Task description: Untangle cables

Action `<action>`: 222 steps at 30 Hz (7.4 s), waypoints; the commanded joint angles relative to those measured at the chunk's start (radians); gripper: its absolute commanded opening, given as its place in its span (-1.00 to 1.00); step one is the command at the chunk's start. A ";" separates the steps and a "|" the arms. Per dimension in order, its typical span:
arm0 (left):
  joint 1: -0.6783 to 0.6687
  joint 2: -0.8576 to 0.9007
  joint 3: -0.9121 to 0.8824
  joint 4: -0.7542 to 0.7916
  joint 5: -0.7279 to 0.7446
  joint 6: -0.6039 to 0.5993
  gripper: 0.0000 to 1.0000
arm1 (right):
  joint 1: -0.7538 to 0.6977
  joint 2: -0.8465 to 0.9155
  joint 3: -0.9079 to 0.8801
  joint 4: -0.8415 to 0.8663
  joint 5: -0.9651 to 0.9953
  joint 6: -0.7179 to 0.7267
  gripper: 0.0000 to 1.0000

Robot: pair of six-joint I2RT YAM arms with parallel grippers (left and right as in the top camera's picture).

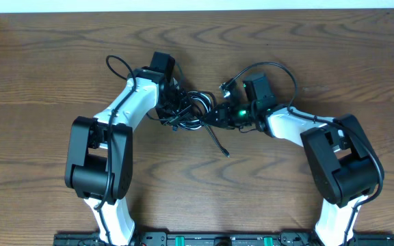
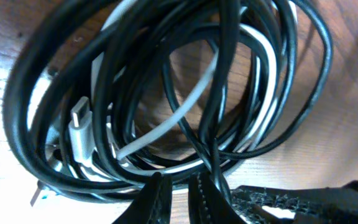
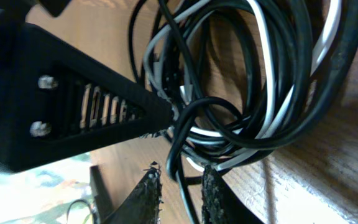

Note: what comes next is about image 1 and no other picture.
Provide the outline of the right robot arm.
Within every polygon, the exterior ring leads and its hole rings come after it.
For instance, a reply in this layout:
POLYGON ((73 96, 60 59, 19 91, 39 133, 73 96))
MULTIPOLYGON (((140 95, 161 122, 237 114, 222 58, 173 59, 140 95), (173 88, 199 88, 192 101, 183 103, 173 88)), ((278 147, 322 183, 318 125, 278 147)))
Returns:
POLYGON ((315 233, 322 245, 348 245, 359 208, 379 193, 384 170, 359 121, 351 114, 319 117, 278 103, 265 73, 243 80, 248 103, 240 103, 231 79, 220 89, 228 102, 202 121, 225 129, 254 126, 266 135, 303 148, 317 190, 323 196, 315 233))

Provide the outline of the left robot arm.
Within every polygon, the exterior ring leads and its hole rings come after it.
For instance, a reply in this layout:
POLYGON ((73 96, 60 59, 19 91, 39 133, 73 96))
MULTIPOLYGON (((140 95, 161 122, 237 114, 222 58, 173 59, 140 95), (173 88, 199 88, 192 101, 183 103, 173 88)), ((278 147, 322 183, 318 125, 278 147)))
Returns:
POLYGON ((91 208, 106 245, 137 241, 126 201, 135 129, 151 109, 158 122, 173 127, 190 115, 174 67, 171 55, 154 53, 149 66, 129 70, 125 88, 107 108, 91 118, 79 116, 71 126, 64 181, 91 208))

